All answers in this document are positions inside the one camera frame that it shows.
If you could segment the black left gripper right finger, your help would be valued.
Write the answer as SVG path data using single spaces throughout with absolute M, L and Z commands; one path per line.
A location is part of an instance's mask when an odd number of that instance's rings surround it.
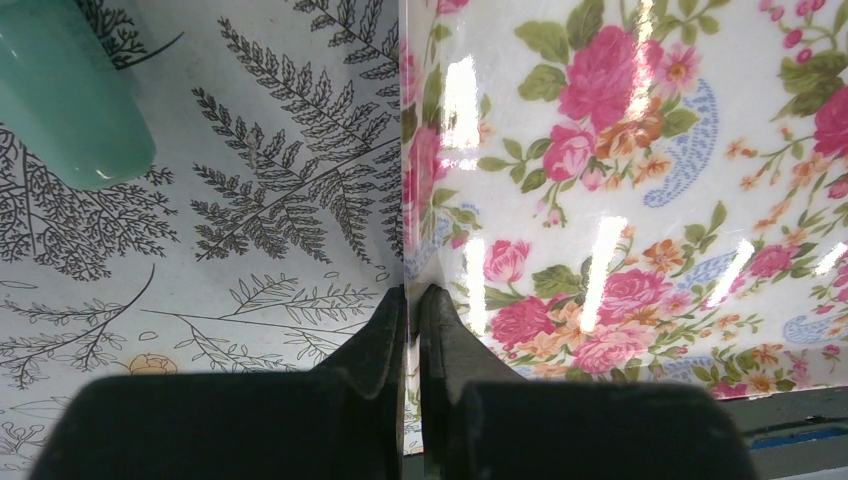
M 449 293 L 419 303 L 430 479 L 752 479 L 730 417 L 679 384 L 531 381 L 461 322 Z

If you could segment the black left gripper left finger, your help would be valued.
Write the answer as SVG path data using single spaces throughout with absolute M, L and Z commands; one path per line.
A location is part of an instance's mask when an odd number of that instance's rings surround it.
M 406 299 L 308 371 L 114 376 L 86 385 L 35 479 L 398 479 Z

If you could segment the floral rectangular tray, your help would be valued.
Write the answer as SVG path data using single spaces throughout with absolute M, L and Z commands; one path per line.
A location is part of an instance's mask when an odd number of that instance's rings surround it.
M 847 382 L 843 1 L 404 1 L 404 282 L 529 378 Z

